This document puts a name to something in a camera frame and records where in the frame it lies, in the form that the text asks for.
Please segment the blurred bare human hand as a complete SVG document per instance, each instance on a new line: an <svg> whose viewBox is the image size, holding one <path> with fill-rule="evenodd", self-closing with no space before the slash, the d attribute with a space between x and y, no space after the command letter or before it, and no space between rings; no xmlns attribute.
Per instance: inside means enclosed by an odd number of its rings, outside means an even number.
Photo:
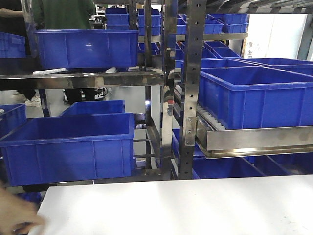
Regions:
<svg viewBox="0 0 313 235"><path fill-rule="evenodd" d="M2 235L25 235L36 226L44 226L46 220L37 215L36 206L0 185L0 233Z"/></svg>

